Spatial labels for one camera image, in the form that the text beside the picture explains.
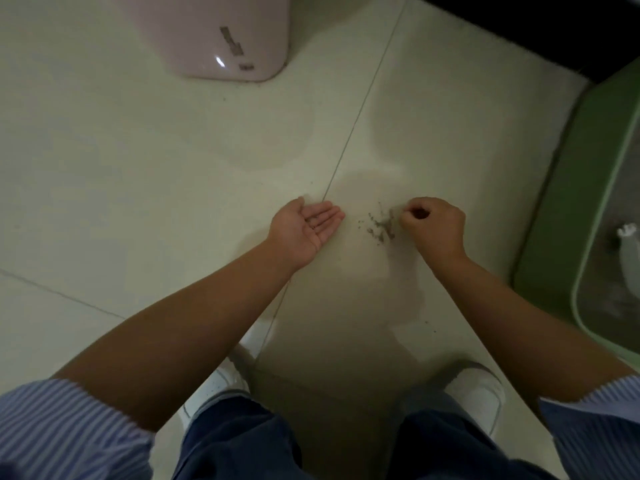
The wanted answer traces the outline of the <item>person's left hand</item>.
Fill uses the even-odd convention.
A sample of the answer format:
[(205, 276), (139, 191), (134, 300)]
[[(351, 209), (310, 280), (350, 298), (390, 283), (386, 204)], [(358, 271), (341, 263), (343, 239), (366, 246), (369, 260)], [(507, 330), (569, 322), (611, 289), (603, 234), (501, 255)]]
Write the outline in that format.
[(293, 271), (304, 268), (316, 258), (346, 217), (339, 206), (326, 200), (305, 201), (303, 215), (306, 220), (281, 220), (279, 209), (272, 218), (267, 238)]

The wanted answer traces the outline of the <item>person's right hand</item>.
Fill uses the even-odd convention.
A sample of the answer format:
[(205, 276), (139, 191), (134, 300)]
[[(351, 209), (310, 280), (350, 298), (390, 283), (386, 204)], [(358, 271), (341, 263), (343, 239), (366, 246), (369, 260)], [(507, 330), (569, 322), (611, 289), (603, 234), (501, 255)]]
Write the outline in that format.
[(463, 243), (466, 215), (455, 205), (439, 198), (413, 198), (399, 221), (432, 270), (468, 259)]

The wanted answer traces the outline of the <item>person's right forearm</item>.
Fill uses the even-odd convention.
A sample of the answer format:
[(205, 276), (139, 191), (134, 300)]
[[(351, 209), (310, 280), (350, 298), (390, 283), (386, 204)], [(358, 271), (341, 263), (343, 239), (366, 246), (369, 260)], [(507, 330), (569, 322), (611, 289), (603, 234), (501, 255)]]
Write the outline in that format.
[(519, 395), (574, 403), (634, 370), (467, 257), (430, 264)]

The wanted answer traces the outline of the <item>person's left forearm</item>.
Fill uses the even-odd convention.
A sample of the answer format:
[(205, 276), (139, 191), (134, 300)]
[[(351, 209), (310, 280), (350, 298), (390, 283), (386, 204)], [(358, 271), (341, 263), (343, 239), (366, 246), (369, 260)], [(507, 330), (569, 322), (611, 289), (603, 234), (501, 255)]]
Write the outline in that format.
[(283, 243), (267, 239), (126, 319), (52, 378), (72, 382), (138, 427), (157, 432), (299, 268)]

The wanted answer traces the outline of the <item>pile of grey litter grains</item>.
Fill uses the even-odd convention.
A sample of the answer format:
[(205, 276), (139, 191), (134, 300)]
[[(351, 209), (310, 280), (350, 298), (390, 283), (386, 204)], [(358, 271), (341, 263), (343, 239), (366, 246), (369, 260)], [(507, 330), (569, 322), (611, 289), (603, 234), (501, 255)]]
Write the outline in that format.
[(396, 240), (401, 207), (391, 206), (384, 201), (376, 201), (373, 207), (359, 216), (356, 226), (378, 245), (388, 245)]

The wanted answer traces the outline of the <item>green cat litter box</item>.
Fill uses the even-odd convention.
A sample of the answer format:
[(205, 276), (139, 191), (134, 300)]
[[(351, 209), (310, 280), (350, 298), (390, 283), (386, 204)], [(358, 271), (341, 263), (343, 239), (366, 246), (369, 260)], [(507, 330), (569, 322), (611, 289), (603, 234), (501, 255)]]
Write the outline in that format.
[(618, 256), (629, 223), (640, 230), (640, 59), (580, 97), (513, 277), (528, 301), (640, 371), (640, 300)]

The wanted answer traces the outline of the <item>white right shoe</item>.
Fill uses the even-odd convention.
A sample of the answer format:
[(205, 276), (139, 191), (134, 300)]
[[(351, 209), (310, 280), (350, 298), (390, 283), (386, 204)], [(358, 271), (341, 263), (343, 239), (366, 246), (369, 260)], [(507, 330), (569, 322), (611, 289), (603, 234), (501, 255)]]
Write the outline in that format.
[(437, 377), (448, 394), (476, 425), (495, 439), (499, 420), (506, 403), (506, 393), (498, 377), (476, 362), (457, 362)]

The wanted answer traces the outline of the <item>white shoe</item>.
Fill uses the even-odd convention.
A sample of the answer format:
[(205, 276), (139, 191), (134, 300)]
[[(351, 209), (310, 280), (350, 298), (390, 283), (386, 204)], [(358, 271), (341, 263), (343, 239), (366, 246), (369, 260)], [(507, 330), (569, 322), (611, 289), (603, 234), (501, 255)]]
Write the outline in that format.
[(198, 415), (221, 401), (241, 398), (260, 404), (244, 375), (252, 364), (246, 358), (253, 359), (253, 350), (246, 345), (253, 345), (254, 334), (260, 334), (255, 328), (255, 323), (231, 316), (192, 316), (180, 328), (170, 331), (165, 322), (150, 335), (158, 345), (167, 346), (173, 362), (167, 363), (167, 379), (148, 385), (167, 394), (169, 410), (184, 401), (177, 411), (183, 438)]
[(499, 420), (506, 403), (506, 393), (498, 377), (476, 362), (457, 362), (437, 377), (448, 394), (476, 425), (495, 439)]

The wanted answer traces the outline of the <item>white left shoe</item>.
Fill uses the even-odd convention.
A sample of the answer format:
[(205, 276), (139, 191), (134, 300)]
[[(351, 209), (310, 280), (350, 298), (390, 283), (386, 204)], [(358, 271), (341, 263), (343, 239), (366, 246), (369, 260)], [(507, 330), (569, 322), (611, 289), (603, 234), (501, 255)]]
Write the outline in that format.
[(167, 394), (169, 410), (184, 401), (177, 411), (183, 438), (198, 415), (221, 401), (241, 398), (260, 404), (244, 375), (252, 364), (246, 358), (253, 359), (253, 350), (246, 345), (253, 345), (254, 334), (260, 334), (255, 328), (255, 323), (231, 316), (192, 316), (180, 328), (170, 331), (165, 322), (150, 335), (158, 345), (167, 346), (173, 362), (167, 363), (167, 379), (148, 385)]

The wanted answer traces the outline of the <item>white litter scoop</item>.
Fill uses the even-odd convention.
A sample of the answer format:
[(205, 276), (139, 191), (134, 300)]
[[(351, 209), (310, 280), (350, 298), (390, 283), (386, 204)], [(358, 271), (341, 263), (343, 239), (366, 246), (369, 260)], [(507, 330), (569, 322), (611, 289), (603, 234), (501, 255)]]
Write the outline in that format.
[(640, 300), (640, 230), (634, 223), (617, 229), (619, 262), (628, 291)]

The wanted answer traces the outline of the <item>dark furniture base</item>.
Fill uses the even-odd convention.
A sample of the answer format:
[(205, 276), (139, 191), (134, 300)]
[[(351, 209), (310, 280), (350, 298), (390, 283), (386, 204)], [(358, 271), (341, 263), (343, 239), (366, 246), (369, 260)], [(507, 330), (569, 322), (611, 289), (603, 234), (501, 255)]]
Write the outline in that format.
[(640, 59), (640, 0), (422, 0), (603, 82)]

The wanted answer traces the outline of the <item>blue jeans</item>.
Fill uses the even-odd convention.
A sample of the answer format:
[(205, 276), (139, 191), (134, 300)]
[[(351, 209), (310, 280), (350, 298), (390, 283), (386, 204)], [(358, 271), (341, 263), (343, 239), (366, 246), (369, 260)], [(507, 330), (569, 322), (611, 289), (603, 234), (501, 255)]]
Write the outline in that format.
[(259, 374), (194, 413), (172, 480), (562, 480), (550, 435), (504, 384), (493, 434), (445, 392), (408, 388), (382, 416)]

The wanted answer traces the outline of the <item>blue striped shirt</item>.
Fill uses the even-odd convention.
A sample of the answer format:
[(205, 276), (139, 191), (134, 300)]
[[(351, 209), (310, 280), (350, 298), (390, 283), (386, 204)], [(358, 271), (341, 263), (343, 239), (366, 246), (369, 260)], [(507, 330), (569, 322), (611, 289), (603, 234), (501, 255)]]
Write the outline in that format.
[[(386, 480), (556, 480), (510, 460), (443, 390), (401, 410)], [(640, 376), (573, 403), (540, 399), (571, 480), (640, 480)], [(151, 480), (155, 435), (76, 384), (46, 379), (0, 395), (0, 480)], [(288, 423), (245, 392), (213, 397), (182, 441), (172, 480), (314, 480)]]

